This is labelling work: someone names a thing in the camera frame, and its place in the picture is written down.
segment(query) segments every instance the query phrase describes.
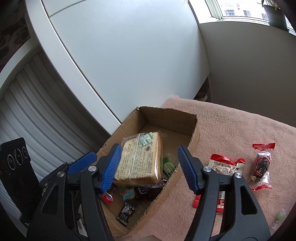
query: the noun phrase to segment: potted plant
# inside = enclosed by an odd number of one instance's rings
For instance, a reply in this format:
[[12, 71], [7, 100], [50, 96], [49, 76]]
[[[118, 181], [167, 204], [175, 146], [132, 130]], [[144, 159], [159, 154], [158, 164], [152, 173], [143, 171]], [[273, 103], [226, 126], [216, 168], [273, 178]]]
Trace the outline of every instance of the potted plant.
[[277, 3], [273, 0], [262, 0], [261, 3], [267, 14], [269, 25], [288, 31], [285, 15]]

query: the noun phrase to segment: cardboard box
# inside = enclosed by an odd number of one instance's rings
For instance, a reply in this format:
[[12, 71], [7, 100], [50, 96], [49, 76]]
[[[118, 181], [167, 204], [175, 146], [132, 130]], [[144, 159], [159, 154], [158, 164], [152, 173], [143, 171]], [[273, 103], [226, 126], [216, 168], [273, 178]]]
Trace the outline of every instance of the cardboard box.
[[134, 214], [130, 217], [127, 227], [116, 220], [116, 216], [123, 206], [122, 196], [119, 193], [120, 190], [115, 190], [112, 194], [113, 202], [111, 204], [101, 202], [106, 220], [114, 237], [121, 237], [123, 235], [128, 237], [135, 234], [155, 213], [182, 173], [177, 157], [178, 146], [187, 146], [192, 154], [200, 134], [197, 117], [193, 114], [174, 109], [139, 107], [128, 116], [107, 140], [97, 153], [98, 159], [108, 154], [114, 143], [121, 144], [124, 137], [153, 131], [161, 131], [163, 133], [163, 155], [169, 156], [172, 163], [177, 166], [176, 171], [153, 202], [128, 200], [131, 205], [133, 205], [133, 202], [137, 202], [137, 207]]

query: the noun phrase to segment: label sticker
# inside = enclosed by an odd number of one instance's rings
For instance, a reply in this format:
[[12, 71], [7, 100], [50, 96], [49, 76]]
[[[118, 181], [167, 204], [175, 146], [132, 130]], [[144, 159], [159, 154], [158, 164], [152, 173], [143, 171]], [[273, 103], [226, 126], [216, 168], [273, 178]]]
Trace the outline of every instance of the label sticker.
[[135, 197], [135, 190], [134, 187], [126, 187], [124, 188], [120, 194], [123, 196], [123, 200], [133, 199]]
[[153, 142], [153, 134], [152, 134], [152, 132], [150, 132], [150, 133], [142, 136], [142, 138], [140, 139], [140, 146], [145, 146], [145, 145], [148, 145], [152, 142]]

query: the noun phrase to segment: black snack packet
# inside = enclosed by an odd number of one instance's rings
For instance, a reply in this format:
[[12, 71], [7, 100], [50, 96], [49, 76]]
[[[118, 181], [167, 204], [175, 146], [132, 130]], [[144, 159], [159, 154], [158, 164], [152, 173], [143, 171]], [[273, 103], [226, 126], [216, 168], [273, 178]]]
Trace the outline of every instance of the black snack packet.
[[124, 205], [116, 217], [116, 220], [120, 222], [123, 226], [127, 226], [129, 218], [132, 216], [132, 214], [135, 211], [135, 207], [128, 204], [127, 202], [124, 202]]
[[148, 197], [149, 190], [147, 187], [136, 187], [135, 192], [136, 192], [136, 199], [143, 200]]
[[155, 199], [161, 193], [162, 190], [163, 190], [163, 188], [149, 188], [148, 196], [150, 198]]

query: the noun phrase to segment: metal screw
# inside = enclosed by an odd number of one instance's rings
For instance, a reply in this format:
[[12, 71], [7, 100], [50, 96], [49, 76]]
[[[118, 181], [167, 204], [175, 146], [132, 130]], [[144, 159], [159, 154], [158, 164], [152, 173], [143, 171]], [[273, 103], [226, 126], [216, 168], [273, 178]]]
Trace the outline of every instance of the metal screw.
[[96, 166], [89, 166], [89, 171], [94, 172], [96, 170]]
[[236, 172], [236, 173], [234, 174], [234, 176], [235, 176], [236, 178], [242, 178], [242, 175], [241, 175], [241, 173], [239, 173], [239, 172]]
[[63, 177], [64, 175], [65, 175], [65, 173], [63, 171], [60, 171], [60, 172], [57, 173], [58, 177]]
[[204, 170], [205, 172], [210, 172], [212, 169], [211, 169], [210, 167], [204, 167], [203, 170]]

